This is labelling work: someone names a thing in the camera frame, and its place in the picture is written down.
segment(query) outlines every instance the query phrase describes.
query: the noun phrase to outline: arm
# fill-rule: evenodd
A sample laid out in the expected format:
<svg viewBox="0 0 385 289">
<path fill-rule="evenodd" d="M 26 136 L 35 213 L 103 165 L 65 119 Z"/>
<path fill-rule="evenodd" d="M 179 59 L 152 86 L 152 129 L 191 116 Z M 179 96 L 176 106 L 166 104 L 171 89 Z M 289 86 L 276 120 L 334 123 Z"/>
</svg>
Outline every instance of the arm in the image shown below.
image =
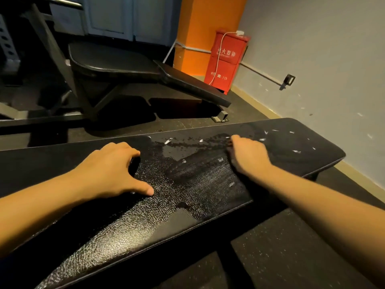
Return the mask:
<svg viewBox="0 0 385 289">
<path fill-rule="evenodd" d="M 385 284 L 385 211 L 292 175 L 270 163 L 265 146 L 231 137 L 231 162 L 299 214 L 376 284 Z"/>
<path fill-rule="evenodd" d="M 109 143 L 92 152 L 74 170 L 0 198 L 0 256 L 88 200 L 125 191 L 153 195 L 149 184 L 128 173 L 131 158 L 139 155 L 125 142 Z"/>
</svg>

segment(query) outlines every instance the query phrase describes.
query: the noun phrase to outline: forearm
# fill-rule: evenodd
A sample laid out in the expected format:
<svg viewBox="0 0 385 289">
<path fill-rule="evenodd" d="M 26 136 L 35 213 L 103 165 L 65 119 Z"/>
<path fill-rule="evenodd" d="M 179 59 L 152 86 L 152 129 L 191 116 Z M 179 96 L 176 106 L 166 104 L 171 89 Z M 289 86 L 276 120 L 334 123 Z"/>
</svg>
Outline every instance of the forearm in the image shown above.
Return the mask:
<svg viewBox="0 0 385 289">
<path fill-rule="evenodd" d="M 385 211 L 277 167 L 255 180 L 372 280 L 384 282 Z"/>
<path fill-rule="evenodd" d="M 82 203 L 82 189 L 65 174 L 0 198 L 0 256 Z"/>
</svg>

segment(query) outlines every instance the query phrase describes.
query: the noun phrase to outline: hand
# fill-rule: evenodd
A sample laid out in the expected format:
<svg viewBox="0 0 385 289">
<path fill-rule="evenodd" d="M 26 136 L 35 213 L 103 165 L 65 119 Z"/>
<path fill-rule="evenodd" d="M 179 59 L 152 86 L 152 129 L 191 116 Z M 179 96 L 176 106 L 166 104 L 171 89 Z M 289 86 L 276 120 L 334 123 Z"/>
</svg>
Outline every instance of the hand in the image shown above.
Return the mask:
<svg viewBox="0 0 385 289">
<path fill-rule="evenodd" d="M 262 184 L 273 169 L 265 145 L 258 141 L 233 135 L 228 151 L 235 169 L 258 184 Z"/>
<path fill-rule="evenodd" d="M 125 191 L 134 191 L 147 196 L 154 194 L 153 188 L 134 179 L 128 173 L 128 165 L 133 157 L 140 156 L 140 151 L 126 142 L 109 143 L 100 150 L 95 150 L 74 170 L 68 172 L 74 184 L 79 184 L 85 200 L 117 196 Z"/>
</svg>

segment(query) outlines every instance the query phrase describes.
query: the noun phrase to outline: red cabinet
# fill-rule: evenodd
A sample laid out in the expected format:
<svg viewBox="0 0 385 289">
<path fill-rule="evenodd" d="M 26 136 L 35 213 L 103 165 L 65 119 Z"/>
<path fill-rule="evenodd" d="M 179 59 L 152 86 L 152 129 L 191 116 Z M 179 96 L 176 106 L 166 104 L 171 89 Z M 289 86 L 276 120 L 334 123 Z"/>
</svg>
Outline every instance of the red cabinet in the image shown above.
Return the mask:
<svg viewBox="0 0 385 289">
<path fill-rule="evenodd" d="M 231 88 L 231 84 L 239 67 L 239 63 L 242 60 L 246 45 L 250 40 L 250 37 L 244 35 L 236 35 L 235 33 L 226 34 L 223 38 L 222 47 L 219 53 L 221 40 L 225 33 L 225 30 L 216 31 L 214 45 L 211 48 L 209 65 L 205 75 L 205 83 L 221 89 L 224 91 L 224 94 L 227 94 Z"/>
</svg>

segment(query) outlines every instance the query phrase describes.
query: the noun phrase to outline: orange pillar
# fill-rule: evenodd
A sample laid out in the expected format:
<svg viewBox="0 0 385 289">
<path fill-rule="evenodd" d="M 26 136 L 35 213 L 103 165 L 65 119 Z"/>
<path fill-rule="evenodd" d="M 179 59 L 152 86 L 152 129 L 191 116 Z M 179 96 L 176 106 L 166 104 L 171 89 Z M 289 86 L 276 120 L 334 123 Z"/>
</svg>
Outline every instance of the orange pillar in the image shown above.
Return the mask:
<svg viewBox="0 0 385 289">
<path fill-rule="evenodd" d="M 178 42 L 186 47 L 211 50 L 215 30 L 238 29 L 247 0 L 182 0 Z M 189 75 L 204 76 L 210 54 L 175 47 L 174 68 Z"/>
</svg>

